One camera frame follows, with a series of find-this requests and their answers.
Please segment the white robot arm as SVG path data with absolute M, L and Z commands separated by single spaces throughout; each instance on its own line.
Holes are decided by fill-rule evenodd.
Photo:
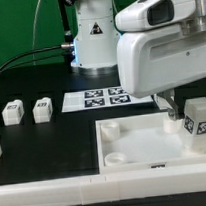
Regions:
M 78 21 L 72 70 L 119 71 L 137 98 L 161 94 L 206 77 L 206 0 L 136 0 L 113 13 L 112 0 L 75 3 Z

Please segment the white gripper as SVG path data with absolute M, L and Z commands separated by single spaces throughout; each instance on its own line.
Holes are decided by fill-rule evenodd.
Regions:
M 174 24 L 143 33 L 125 33 L 117 45 L 123 89 L 136 98 L 158 93 L 169 119 L 178 120 L 173 88 L 206 77 L 206 32 L 185 36 Z

